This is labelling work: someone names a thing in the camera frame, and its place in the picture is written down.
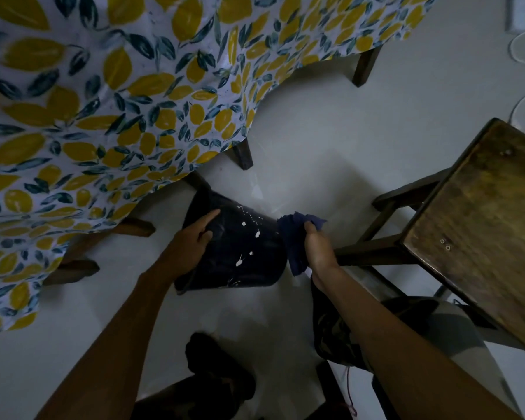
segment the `left hand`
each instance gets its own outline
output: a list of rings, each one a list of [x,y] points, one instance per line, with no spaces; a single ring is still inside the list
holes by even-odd
[[[162,264],[173,280],[198,265],[208,242],[212,239],[212,232],[205,232],[205,228],[219,213],[219,209],[211,211],[188,227],[177,231],[162,252],[156,264]]]

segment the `hand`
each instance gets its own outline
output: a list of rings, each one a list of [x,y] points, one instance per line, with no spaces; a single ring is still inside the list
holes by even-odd
[[[329,238],[322,231],[317,231],[311,221],[305,224],[305,252],[309,266],[313,270],[314,283],[322,291],[323,280],[329,268],[338,268],[336,256],[332,250]]]
[[[208,242],[212,239],[212,232],[205,232],[204,229],[219,213],[219,209],[211,211],[188,227],[177,231],[173,240],[160,255],[156,264],[163,265],[172,280],[188,273],[198,265]]]

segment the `lemon print tablecloth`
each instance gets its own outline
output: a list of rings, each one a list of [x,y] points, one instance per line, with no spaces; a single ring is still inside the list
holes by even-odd
[[[406,38],[434,0],[0,0],[0,330],[70,238],[242,141],[296,68]]]

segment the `blue cloth rag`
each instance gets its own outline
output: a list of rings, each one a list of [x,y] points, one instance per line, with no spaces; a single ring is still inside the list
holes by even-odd
[[[290,269],[294,276],[300,275],[309,267],[304,245],[307,233],[303,224],[306,221],[311,221],[317,230],[321,230],[323,224],[327,222],[326,219],[315,215],[303,215],[299,212],[278,219],[278,232],[286,246]]]

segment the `black bucket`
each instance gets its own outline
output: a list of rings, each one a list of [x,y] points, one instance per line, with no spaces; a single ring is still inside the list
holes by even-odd
[[[286,268],[287,253],[275,219],[266,217],[205,186],[196,192],[183,228],[213,209],[218,215],[200,263],[175,280],[179,295],[218,287],[272,286]]]

